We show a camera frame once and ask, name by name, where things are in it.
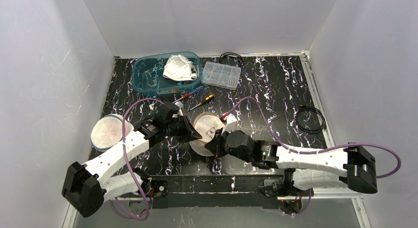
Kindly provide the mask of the teal plastic bin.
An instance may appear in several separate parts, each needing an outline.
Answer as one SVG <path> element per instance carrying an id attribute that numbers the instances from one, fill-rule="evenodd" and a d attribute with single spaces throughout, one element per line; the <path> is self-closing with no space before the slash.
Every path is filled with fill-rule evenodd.
<path id="1" fill-rule="evenodd" d="M 192 81 L 173 81 L 163 77 L 164 66 L 171 55 L 183 55 L 190 60 L 197 70 L 198 77 Z M 174 52 L 146 56 L 135 61 L 132 67 L 132 87 L 138 93 L 147 96 L 190 92 L 202 79 L 200 58 L 192 52 Z"/>

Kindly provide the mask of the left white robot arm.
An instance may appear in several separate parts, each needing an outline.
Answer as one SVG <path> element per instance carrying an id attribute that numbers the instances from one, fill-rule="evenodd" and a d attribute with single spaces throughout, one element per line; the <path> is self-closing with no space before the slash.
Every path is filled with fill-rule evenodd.
<path id="1" fill-rule="evenodd" d="M 84 218 L 115 197 L 134 192 L 145 196 L 144 189 L 150 183 L 148 174 L 140 169 L 119 176 L 115 173 L 168 137 L 175 137 L 180 143 L 202 138 L 181 108 L 172 102 L 158 106 L 154 114 L 106 152 L 85 163 L 72 163 L 67 169 L 62 196 Z"/>

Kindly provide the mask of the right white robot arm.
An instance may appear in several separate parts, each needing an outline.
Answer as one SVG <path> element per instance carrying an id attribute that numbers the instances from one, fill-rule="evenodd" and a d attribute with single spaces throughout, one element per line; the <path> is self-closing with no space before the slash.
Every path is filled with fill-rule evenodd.
<path id="1" fill-rule="evenodd" d="M 283 169 L 281 187 L 306 191 L 318 187 L 348 187 L 375 194 L 378 191 L 376 159 L 363 146 L 350 143 L 342 150 L 324 152 L 291 148 L 274 141 L 254 140 L 240 130 L 217 130 L 205 149 L 214 156 L 231 155 L 260 169 Z"/>

